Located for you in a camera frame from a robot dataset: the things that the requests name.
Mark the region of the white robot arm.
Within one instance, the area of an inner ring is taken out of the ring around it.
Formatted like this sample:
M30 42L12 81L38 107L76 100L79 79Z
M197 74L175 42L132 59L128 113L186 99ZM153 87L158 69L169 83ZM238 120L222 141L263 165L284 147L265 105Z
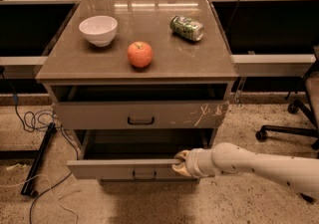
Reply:
M180 175L204 178L222 174L252 173L312 198L319 198L319 160L256 153L223 142L212 149L183 150L172 169Z

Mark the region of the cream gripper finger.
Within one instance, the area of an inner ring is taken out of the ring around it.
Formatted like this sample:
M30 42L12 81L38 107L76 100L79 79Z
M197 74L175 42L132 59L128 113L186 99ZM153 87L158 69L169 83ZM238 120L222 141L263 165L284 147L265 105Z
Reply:
M189 173L189 171L187 170L186 166L184 163L181 164L174 164L171 167L176 173L182 175L182 176L186 176L186 177L191 177L191 174Z
M182 151L178 152L178 153L174 156L174 158L175 158L175 159L179 159L180 161L186 161L188 154L189 154L189 151L188 151L188 150L182 150Z

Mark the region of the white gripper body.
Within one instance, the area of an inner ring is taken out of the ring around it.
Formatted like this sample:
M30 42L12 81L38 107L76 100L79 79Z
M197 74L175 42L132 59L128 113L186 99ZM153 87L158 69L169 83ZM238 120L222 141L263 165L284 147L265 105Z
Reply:
M192 149L185 158L185 168L195 178L204 178L215 175L215 169L210 149Z

